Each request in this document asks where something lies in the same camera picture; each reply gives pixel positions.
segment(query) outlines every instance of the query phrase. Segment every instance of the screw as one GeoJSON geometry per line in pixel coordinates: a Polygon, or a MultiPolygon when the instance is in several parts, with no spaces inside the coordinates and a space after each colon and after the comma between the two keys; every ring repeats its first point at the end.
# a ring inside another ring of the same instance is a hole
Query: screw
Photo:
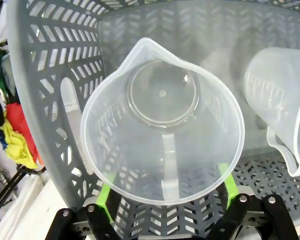
{"type": "Polygon", "coordinates": [[[269,203],[274,204],[276,202],[276,199],[273,196],[271,196],[269,197],[268,201],[269,203]]]}
{"type": "Polygon", "coordinates": [[[92,213],[94,210],[95,210],[94,206],[91,205],[91,206],[88,207],[88,212],[89,213],[92,213]]]}
{"type": "Polygon", "coordinates": [[[240,202],[242,203],[245,203],[248,199],[245,195],[242,195],[240,198],[239,198],[240,202]]]}
{"type": "Polygon", "coordinates": [[[68,211],[68,210],[64,210],[62,215],[63,215],[64,217],[68,216],[68,215],[69,215],[69,211],[68,211]]]}

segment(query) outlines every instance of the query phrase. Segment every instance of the laundry basket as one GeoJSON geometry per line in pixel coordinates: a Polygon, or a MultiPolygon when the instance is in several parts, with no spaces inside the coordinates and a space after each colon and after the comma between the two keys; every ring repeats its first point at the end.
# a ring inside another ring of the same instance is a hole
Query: laundry basket
{"type": "MultiPolygon", "coordinates": [[[[85,167],[61,85],[71,82],[82,111],[99,83],[139,39],[148,37],[213,73],[232,91],[246,127],[243,154],[232,173],[237,185],[251,187],[257,197],[280,194],[300,223],[300,177],[291,178],[280,153],[268,146],[267,126],[242,92],[247,64],[258,51],[300,49],[300,1],[10,0],[7,35],[27,123],[68,206],[82,206],[103,183],[85,167]]],[[[188,174],[201,172],[194,168],[188,174]]],[[[173,206],[122,198],[115,229],[124,239],[186,232],[205,236],[222,214],[216,191],[173,206]]]]}

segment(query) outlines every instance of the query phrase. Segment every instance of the yellow clothing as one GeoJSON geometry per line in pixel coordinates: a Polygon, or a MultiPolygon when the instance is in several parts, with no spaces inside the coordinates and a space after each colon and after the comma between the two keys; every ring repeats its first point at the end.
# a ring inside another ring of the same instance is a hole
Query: yellow clothing
{"type": "Polygon", "coordinates": [[[8,157],[13,159],[17,164],[26,166],[28,169],[36,169],[38,166],[34,162],[24,136],[15,132],[6,118],[0,129],[4,132],[4,139],[8,144],[5,149],[8,157]]]}

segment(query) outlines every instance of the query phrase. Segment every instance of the measuring cup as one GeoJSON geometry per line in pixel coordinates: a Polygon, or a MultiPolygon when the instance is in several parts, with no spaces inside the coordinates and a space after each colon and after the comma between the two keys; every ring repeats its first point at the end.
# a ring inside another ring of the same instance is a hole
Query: measuring cup
{"type": "Polygon", "coordinates": [[[289,175],[300,176],[300,50],[260,51],[248,65],[244,90],[250,107],[268,125],[269,145],[281,152],[289,175]]]}
{"type": "Polygon", "coordinates": [[[237,164],[245,136],[229,89],[149,38],[92,93],[80,128],[97,176],[121,195],[154,205],[214,190],[237,164]]]}

